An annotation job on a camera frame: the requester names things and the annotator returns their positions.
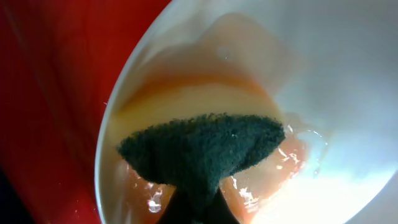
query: white surface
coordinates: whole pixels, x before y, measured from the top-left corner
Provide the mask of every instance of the white surface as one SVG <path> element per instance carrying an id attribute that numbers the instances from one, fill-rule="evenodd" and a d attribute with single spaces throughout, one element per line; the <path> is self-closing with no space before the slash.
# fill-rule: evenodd
<path id="1" fill-rule="evenodd" d="M 280 208 L 291 211 L 268 223 L 339 224 L 357 214 L 398 168 L 398 7 L 394 4 L 360 0 L 172 2 L 133 51 L 104 114 L 95 170 L 102 221 L 112 223 L 110 217 L 124 220 L 120 211 L 124 195 L 111 193 L 122 190 L 104 184 L 112 182 L 108 177 L 114 178 L 115 171 L 102 167 L 110 153 L 106 140 L 108 118 L 142 79 L 132 71 L 168 45 L 193 42 L 217 17 L 234 11 L 252 17 L 309 61 L 305 73 L 295 74 L 275 94 L 281 110 L 299 114 L 306 123 L 333 131 L 328 141 L 330 151 L 316 177 L 315 161 L 322 149 L 309 139 L 309 163 L 291 181 L 285 194 L 290 197 L 279 200 L 283 203 L 276 205 L 276 212 L 266 210 L 264 215 L 269 218 L 281 212 Z M 168 41 L 147 47 L 148 42 L 170 30 L 173 32 Z M 126 83 L 132 81 L 135 86 L 127 87 Z M 396 223 L 392 222 L 396 220 L 392 211 L 397 210 L 397 181 L 392 180 L 391 185 L 350 224 L 371 224 L 375 220 Z M 113 198 L 120 201 L 111 205 Z"/>

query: bowl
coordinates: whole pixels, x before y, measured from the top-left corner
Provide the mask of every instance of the bowl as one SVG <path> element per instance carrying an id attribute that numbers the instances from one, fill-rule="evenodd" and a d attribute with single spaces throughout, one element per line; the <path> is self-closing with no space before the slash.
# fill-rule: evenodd
<path id="1" fill-rule="evenodd" d="M 121 136 L 110 133 L 110 120 L 145 82 L 153 61 L 179 55 L 171 61 L 178 68 L 198 46 L 221 62 L 200 53 L 190 66 L 228 63 L 246 71 L 275 101 L 287 130 L 307 146 L 300 171 L 277 193 L 257 200 L 251 223 L 347 222 L 398 168 L 398 63 L 392 59 L 398 49 L 387 28 L 393 22 L 383 15 L 354 1 L 172 1 L 127 60 L 101 123 L 95 190 L 102 222 L 139 223 L 128 202 L 140 184 L 151 193 L 143 209 L 159 215 L 156 197 L 165 189 L 131 182 L 135 173 L 114 150 Z M 223 21 L 233 28 L 221 29 Z M 253 200 L 245 184 L 235 188 Z"/>

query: red table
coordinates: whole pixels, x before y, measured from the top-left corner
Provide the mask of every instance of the red table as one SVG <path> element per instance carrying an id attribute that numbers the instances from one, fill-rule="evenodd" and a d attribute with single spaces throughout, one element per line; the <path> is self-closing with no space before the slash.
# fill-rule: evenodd
<path id="1" fill-rule="evenodd" d="M 94 156 L 129 54 L 169 0 L 0 0 L 0 166 L 37 223 L 99 223 Z"/>

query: green sponge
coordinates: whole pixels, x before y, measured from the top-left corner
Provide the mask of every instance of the green sponge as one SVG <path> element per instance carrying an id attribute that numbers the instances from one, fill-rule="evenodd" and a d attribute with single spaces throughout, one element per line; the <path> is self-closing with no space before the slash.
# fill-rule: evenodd
<path id="1" fill-rule="evenodd" d="M 256 165 L 284 139 L 282 124 L 274 119 L 204 114 L 133 133 L 117 150 L 142 178 L 186 192 L 201 214 L 220 179 Z"/>

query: white bowl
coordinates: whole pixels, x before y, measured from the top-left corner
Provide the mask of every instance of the white bowl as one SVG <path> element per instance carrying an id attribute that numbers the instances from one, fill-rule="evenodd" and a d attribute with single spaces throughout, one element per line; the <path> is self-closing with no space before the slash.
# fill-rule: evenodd
<path id="1" fill-rule="evenodd" d="M 357 214 L 398 168 L 394 20 L 380 7 L 365 6 L 363 1 L 172 1 L 134 49 L 108 101 L 95 161 L 102 222 L 134 223 L 124 203 L 125 164 L 106 132 L 109 117 L 142 83 L 137 69 L 168 46 L 196 41 L 229 12 L 252 18 L 305 58 L 305 69 L 287 75 L 271 95 L 284 113 L 331 131 L 327 139 L 303 136 L 310 148 L 307 165 L 257 220 L 336 224 Z"/>

